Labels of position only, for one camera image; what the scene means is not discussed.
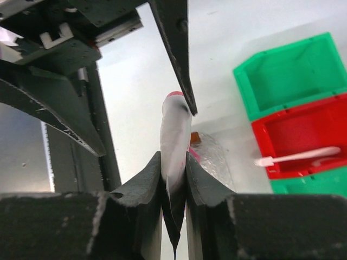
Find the green tray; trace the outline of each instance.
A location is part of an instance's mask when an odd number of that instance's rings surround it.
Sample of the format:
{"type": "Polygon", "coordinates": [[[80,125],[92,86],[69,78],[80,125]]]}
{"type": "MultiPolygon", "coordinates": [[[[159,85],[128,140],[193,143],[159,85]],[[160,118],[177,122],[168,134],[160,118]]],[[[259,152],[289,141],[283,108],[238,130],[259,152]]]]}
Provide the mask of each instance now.
{"type": "Polygon", "coordinates": [[[272,180],[271,186],[278,194],[336,194],[347,197],[347,167],[308,177],[272,180]]]}
{"type": "Polygon", "coordinates": [[[347,73],[329,33],[257,53],[234,75],[250,121],[347,92],[347,73]]]}

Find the red tip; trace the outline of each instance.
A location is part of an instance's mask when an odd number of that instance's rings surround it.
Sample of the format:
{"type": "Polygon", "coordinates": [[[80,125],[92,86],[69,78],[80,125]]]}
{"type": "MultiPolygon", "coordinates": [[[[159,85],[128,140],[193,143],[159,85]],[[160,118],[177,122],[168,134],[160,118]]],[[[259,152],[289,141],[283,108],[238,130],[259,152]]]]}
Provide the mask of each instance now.
{"type": "Polygon", "coordinates": [[[168,96],[174,96],[174,95],[180,95],[180,96],[183,96],[183,93],[181,91],[174,91],[174,92],[171,92],[168,96]]]}

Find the red tray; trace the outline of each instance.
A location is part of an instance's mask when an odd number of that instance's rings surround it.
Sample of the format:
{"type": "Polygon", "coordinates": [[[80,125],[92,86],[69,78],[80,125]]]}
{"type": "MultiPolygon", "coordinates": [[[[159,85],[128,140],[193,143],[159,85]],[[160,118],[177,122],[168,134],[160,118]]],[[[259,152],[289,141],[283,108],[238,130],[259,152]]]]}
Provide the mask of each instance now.
{"type": "Polygon", "coordinates": [[[252,123],[262,156],[282,157],[326,146],[341,152],[327,158],[275,163],[270,179],[307,176],[347,165],[347,94],[282,110],[252,123]]]}

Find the white brush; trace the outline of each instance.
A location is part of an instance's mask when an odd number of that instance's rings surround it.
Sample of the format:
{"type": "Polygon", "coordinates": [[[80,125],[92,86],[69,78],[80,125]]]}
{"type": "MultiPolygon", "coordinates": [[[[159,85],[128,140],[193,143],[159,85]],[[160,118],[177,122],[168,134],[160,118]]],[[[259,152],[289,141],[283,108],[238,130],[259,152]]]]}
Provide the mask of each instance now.
{"type": "Polygon", "coordinates": [[[291,154],[291,155],[287,155],[283,157],[277,157],[277,158],[273,158],[271,156],[263,157],[263,158],[254,160],[254,164],[260,167],[267,167],[267,166],[273,166],[274,163],[279,163],[281,161],[292,161],[292,160],[308,159],[308,158],[314,158],[314,157],[330,156],[330,155],[338,154],[340,151],[341,149],[339,147],[329,146],[329,147],[315,149],[315,150],[311,150],[311,151],[307,151],[303,153],[291,154]]]}

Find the orange object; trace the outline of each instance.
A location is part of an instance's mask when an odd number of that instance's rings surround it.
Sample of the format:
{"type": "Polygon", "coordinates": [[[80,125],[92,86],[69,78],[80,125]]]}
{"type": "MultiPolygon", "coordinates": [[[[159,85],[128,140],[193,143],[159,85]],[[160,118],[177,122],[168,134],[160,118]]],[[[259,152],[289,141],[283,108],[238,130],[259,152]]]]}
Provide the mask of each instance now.
{"type": "Polygon", "coordinates": [[[198,132],[193,132],[190,134],[190,144],[199,144],[201,139],[198,132]]]}

